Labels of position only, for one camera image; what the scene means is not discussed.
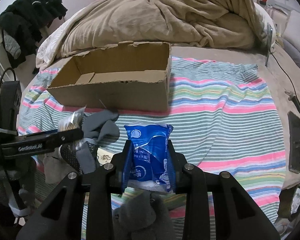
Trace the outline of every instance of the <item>dark clothing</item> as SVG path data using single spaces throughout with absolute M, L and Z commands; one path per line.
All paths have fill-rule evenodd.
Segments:
M 0 27 L 21 49 L 16 59 L 7 52 L 11 67 L 16 68 L 27 55 L 36 53 L 35 43 L 42 39 L 39 29 L 50 25 L 55 18 L 61 19 L 66 11 L 62 0 L 16 0 L 0 14 Z

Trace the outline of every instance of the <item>beige mattress cover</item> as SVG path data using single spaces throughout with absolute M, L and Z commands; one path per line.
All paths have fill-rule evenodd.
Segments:
M 283 188 L 290 188 L 300 183 L 300 174 L 294 174 L 288 170 L 290 152 L 288 112 L 292 111 L 298 117 L 300 117 L 300 114 L 298 113 L 294 104 L 291 101 L 288 101 L 288 96 L 285 92 L 293 92 L 293 87 L 288 77 L 283 73 L 283 71 L 274 60 L 273 56 L 270 55 L 268 67 L 265 67 L 266 57 L 257 52 L 248 53 L 246 51 L 236 51 L 229 49 L 172 47 L 172 55 L 184 58 L 193 57 L 196 59 L 211 59 L 230 63 L 257 64 L 258 75 L 266 81 L 273 97 L 274 103 L 277 107 L 280 119 L 282 121 L 284 143 L 286 149 L 286 178 L 283 184 Z M 277 44 L 275 45 L 274 55 L 279 61 L 282 68 L 292 79 L 300 101 L 300 69 L 293 62 L 290 56 Z M 63 61 L 65 60 L 67 59 L 65 58 L 55 62 L 49 68 L 61 67 L 63 65 Z M 22 97 L 24 97 L 33 83 L 34 80 L 32 80 L 28 87 L 25 89 Z

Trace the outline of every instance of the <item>hanging clothes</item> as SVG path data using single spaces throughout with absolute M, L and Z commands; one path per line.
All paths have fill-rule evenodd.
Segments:
M 36 53 L 35 43 L 42 39 L 40 29 L 66 12 L 62 0 L 16 0 L 0 14 L 3 45 L 12 68 Z

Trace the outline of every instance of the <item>striped bed sheet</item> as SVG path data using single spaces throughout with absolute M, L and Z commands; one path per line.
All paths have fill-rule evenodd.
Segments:
M 127 139 L 124 125 L 135 121 L 169 123 L 175 150 L 189 163 L 218 174 L 229 171 L 274 223 L 279 194 L 285 177 L 285 151 L 279 115 L 265 81 L 257 76 L 257 65 L 172 57 L 170 109 L 166 113 L 119 111 L 116 121 L 120 138 L 106 137 L 100 147 L 121 152 Z M 59 69 L 40 72 L 20 110 L 20 135 L 56 129 L 58 121 L 76 110 L 60 105 L 47 91 Z M 87 113 L 100 109 L 86 109 Z M 43 200 L 53 185 L 45 185 L 36 174 L 38 199 Z M 140 193 L 127 188 L 112 195 L 112 208 Z M 211 236 L 215 238 L 212 195 L 209 195 Z M 178 238 L 182 236 L 184 195 L 164 196 Z M 85 221 L 82 223 L 85 239 Z

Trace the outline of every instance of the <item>torn cardboard edge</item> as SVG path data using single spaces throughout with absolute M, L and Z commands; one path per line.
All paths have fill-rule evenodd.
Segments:
M 168 43 L 127 41 L 72 56 L 47 90 L 66 106 L 166 111 L 170 68 Z

